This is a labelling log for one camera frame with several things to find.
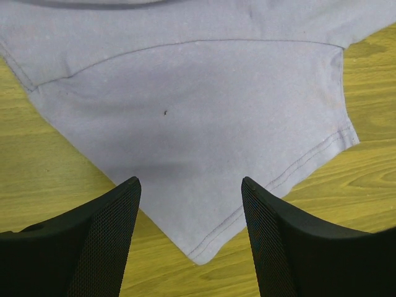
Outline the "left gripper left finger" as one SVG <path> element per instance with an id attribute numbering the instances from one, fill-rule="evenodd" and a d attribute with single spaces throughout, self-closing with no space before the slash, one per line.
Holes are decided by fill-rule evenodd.
<path id="1" fill-rule="evenodd" d="M 1 296 L 119 296 L 141 196 L 132 177 L 68 212 L 1 233 Z"/>

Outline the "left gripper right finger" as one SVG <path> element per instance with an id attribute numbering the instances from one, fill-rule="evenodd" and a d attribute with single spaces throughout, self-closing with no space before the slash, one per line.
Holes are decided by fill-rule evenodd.
<path id="1" fill-rule="evenodd" d="M 394 296 L 395 229 L 367 233 L 327 222 L 241 185 L 261 296 Z"/>

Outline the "purple t shirt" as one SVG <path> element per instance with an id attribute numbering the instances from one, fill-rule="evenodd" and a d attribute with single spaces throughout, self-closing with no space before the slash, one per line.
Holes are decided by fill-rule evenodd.
<path id="1" fill-rule="evenodd" d="M 2 1 L 30 102 L 193 262 L 245 226 L 241 181 L 287 195 L 359 143 L 343 52 L 394 1 Z"/>

